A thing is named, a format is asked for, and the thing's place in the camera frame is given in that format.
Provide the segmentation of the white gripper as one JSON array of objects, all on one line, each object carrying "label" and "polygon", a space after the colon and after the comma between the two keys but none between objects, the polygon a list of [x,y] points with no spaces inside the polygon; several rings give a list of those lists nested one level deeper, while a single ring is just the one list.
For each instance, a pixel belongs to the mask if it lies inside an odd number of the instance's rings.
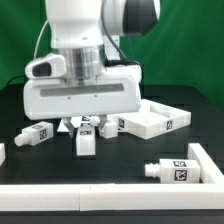
[{"label": "white gripper", "polygon": [[63,118],[70,137],[74,137],[71,117],[99,115],[98,130],[102,136],[107,122],[105,114],[140,109],[142,74],[138,65],[106,67],[84,85],[69,86],[65,82],[66,72],[65,57],[60,54],[50,53],[27,64],[23,102],[29,119]]}]

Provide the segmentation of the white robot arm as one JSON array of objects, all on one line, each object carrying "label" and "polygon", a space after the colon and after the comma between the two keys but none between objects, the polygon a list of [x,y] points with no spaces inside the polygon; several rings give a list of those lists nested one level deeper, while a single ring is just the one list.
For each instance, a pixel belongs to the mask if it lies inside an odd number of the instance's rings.
[{"label": "white robot arm", "polygon": [[160,17],[160,0],[45,0],[51,28],[48,55],[27,64],[24,110],[32,120],[140,109],[141,65],[129,61],[113,36],[147,34]]}]

